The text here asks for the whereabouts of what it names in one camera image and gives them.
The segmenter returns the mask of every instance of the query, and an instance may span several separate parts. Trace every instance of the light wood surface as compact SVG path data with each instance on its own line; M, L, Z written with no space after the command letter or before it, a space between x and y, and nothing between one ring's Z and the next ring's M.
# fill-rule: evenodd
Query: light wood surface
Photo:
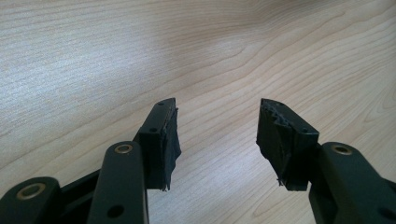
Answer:
M177 98L182 155L151 223L314 223L256 146L261 98L396 181L396 3L1 1L0 195L61 185Z

